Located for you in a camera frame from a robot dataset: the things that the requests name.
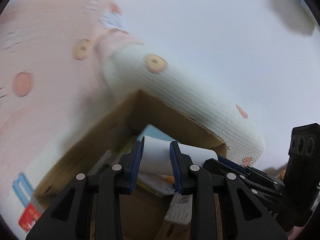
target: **metal rivet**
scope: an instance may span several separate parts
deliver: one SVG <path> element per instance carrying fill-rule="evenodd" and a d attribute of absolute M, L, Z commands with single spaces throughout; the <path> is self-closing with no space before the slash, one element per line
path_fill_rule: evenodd
<path fill-rule="evenodd" d="M 85 178 L 85 175 L 83 173 L 79 173 L 77 176 L 76 176 L 76 179 L 77 180 L 82 180 Z"/>
<path fill-rule="evenodd" d="M 236 176 L 235 174 L 233 174 L 233 173 L 228 173 L 228 174 L 227 174 L 227 178 L 228 178 L 228 179 L 236 179 L 236 177 L 237 177 L 237 176 Z"/>
<path fill-rule="evenodd" d="M 192 171 L 199 171 L 199 169 L 200 169 L 200 167 L 198 165 L 193 164 L 190 166 L 190 170 L 192 170 Z"/>
<path fill-rule="evenodd" d="M 114 171 L 119 171 L 119 170 L 121 170 L 121 165 L 120 164 L 115 164 L 115 165 L 113 165 L 112 166 L 112 169 L 114 170 Z"/>

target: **barcode sticker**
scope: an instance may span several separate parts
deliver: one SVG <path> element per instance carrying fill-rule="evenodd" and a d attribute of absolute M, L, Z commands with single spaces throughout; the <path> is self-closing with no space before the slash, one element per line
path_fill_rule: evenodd
<path fill-rule="evenodd" d="M 171 200 L 167 214 L 164 220 L 187 225 L 191 221 L 192 213 L 192 195 L 181 196 L 175 194 Z"/>

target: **cardboard box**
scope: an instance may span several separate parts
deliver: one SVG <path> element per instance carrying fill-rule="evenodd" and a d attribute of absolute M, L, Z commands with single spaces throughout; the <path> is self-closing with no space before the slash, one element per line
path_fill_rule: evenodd
<path fill-rule="evenodd" d="M 224 157 L 227 155 L 222 139 L 158 98 L 138 90 L 100 120 L 57 162 L 35 189 L 34 198 L 47 208 L 74 176 L 87 174 L 107 150 L 120 147 L 132 136 L 138 136 L 148 124 L 182 144 L 211 149 Z M 131 196 L 121 195 L 120 199 L 124 236 L 132 240 L 153 240 L 161 228 L 171 198 L 157 198 L 136 188 Z"/>
<path fill-rule="evenodd" d="M 190 228 L 164 220 L 154 240 L 189 240 Z"/>

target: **red label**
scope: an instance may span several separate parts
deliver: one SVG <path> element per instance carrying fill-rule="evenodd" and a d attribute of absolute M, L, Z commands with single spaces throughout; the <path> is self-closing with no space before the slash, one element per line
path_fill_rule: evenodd
<path fill-rule="evenodd" d="M 18 224 L 26 233 L 28 233 L 38 221 L 40 216 L 41 213 L 34 207 L 33 204 L 29 203 L 21 215 Z"/>

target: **white paper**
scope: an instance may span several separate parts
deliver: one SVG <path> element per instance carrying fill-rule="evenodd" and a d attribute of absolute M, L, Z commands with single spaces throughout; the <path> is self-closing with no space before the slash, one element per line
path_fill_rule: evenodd
<path fill-rule="evenodd" d="M 144 147 L 140 164 L 140 171 L 173 176 L 170 160 L 170 141 L 164 141 L 149 136 L 144 136 Z M 179 144 L 181 153 L 191 157 L 193 164 L 203 165 L 207 159 L 218 160 L 217 154 L 208 149 Z"/>
<path fill-rule="evenodd" d="M 192 195 L 181 196 L 175 194 L 171 200 L 167 214 L 164 220 L 187 225 L 191 221 L 192 214 Z"/>
<path fill-rule="evenodd" d="M 100 21 L 105 28 L 122 29 L 122 16 L 117 5 L 110 3 L 110 7 L 105 10 Z"/>

